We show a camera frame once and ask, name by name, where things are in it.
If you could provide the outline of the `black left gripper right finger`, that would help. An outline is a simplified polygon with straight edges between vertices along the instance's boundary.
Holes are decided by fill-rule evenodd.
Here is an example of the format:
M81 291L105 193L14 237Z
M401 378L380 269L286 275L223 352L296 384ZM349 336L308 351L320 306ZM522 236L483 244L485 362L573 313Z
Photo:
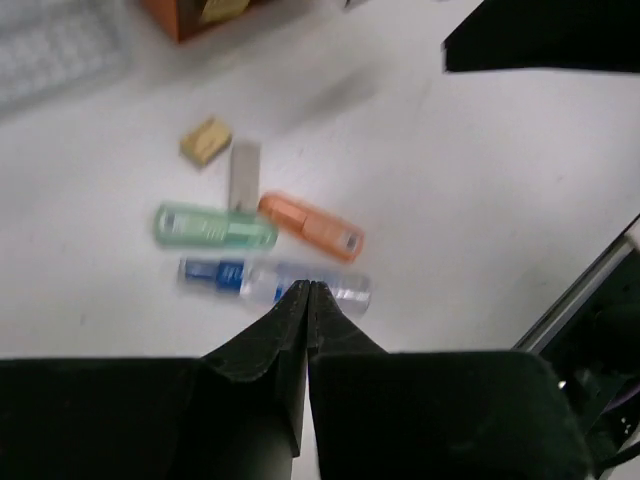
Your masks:
M584 479L593 469L551 367L516 351L389 353L308 297L309 397L324 479Z

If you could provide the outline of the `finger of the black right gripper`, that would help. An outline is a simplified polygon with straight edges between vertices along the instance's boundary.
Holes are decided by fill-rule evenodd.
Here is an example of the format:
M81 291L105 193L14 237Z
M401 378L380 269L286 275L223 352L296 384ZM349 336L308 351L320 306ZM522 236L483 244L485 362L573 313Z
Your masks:
M639 72L637 1L483 1L444 40L444 68Z

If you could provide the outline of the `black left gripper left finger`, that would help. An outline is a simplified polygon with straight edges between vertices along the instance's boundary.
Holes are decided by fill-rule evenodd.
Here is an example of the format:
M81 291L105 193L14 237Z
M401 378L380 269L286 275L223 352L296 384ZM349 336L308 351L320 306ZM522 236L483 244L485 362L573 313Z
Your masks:
M5 479L287 479L301 450L308 285L199 358L1 364Z

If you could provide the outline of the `clear blue-capped bottle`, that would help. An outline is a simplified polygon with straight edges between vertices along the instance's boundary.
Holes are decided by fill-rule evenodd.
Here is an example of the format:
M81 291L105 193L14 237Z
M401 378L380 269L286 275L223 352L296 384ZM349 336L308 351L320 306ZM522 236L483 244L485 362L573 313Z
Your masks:
M189 287L272 306L297 281L326 284L338 306L362 315L369 307L372 283L368 276L317 265L267 257L180 261L178 278Z

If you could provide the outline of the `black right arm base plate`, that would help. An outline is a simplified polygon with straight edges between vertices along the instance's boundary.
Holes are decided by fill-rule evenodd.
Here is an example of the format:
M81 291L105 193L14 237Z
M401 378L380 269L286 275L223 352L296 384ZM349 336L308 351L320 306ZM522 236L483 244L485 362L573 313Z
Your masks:
M639 456L639 223L633 221L517 342L551 364L593 478Z

